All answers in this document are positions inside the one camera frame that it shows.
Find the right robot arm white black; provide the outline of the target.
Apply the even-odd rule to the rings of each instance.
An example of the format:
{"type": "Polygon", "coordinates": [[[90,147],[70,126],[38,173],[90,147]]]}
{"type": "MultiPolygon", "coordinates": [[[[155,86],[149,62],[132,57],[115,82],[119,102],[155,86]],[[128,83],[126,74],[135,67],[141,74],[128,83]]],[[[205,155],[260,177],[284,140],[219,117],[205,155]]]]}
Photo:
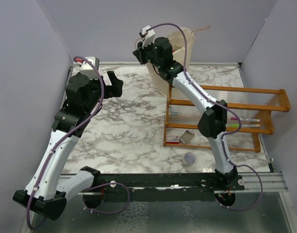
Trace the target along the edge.
{"type": "Polygon", "coordinates": [[[218,101],[205,92],[186,68],[173,58],[172,45],[168,38],[158,37],[154,41],[142,40],[137,43],[133,55],[140,64],[157,67],[159,76],[181,91],[201,114],[199,132],[208,139],[215,160],[216,184],[222,190],[231,188],[238,177],[236,167],[230,162],[226,142],[227,103],[218,101]]]}

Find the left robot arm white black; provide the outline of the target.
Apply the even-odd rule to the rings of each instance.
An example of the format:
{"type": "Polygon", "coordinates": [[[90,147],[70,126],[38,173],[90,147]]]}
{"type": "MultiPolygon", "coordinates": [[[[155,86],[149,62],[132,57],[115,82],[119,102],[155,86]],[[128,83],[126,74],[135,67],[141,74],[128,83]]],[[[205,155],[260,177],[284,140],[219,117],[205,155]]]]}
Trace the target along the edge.
{"type": "Polygon", "coordinates": [[[65,163],[81,138],[92,114],[99,111],[101,98],[121,97],[123,81],[113,71],[107,75],[111,84],[100,84],[78,72],[66,86],[66,100],[55,115],[50,140],[44,157],[31,181],[17,190],[13,200],[29,211],[57,220],[66,204],[81,191],[91,192],[100,187],[100,171],[85,166],[63,183],[58,183],[65,163]]]}

